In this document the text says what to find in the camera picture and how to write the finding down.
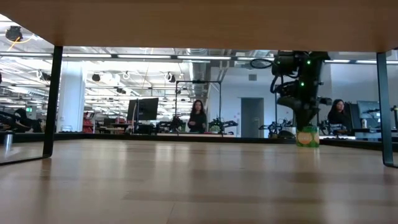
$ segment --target robotic arm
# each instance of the robotic arm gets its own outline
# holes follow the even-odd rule
[[[329,59],[327,52],[280,51],[273,62],[255,59],[251,62],[251,66],[254,68],[272,67],[272,74],[275,77],[270,91],[280,95],[277,104],[293,110],[297,120],[297,129],[300,131],[308,126],[319,112],[319,104],[331,105],[330,98],[317,96],[318,86],[322,84],[320,75],[323,61]],[[293,78],[294,81],[284,82],[284,76]],[[278,78],[281,79],[281,84],[275,87]]]

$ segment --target door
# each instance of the door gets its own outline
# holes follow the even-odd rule
[[[241,99],[241,137],[263,138],[264,131],[259,130],[264,124],[264,99]]]

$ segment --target wooden floor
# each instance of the wooden floor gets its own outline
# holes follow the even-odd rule
[[[58,141],[0,167],[0,223],[398,223],[398,170],[330,146]]]

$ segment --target woman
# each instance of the woman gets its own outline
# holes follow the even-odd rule
[[[204,133],[206,130],[206,114],[203,109],[203,103],[200,100],[196,100],[193,103],[191,115],[188,122],[190,132]]]
[[[344,111],[344,101],[335,100],[331,106],[331,110],[328,114],[328,120],[330,124],[341,124],[347,129],[351,129],[351,117]]]

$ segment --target black metal frame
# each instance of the black metal frame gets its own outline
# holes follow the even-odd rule
[[[176,81],[175,82],[175,113],[174,116],[177,115],[177,97],[178,97],[178,84],[179,83],[197,83],[197,84],[206,84],[206,83],[218,83],[218,85],[220,86],[220,103],[219,103],[219,108],[218,108],[218,116],[221,119],[221,81]]]
[[[15,164],[19,162],[34,161],[38,159],[45,159],[52,156],[53,145],[54,145],[55,119],[57,117],[58,91],[60,88],[62,52],[63,52],[62,46],[54,47],[52,69],[51,69],[50,91],[49,91],[49,103],[47,108],[47,120],[44,131],[43,155],[37,157],[29,157],[26,159],[19,159],[16,161],[2,162],[0,163],[0,166]]]
[[[379,87],[379,104],[381,119],[381,144],[383,164],[398,168],[394,165],[391,136],[391,109],[388,91],[387,57],[386,53],[377,53],[377,84]]]

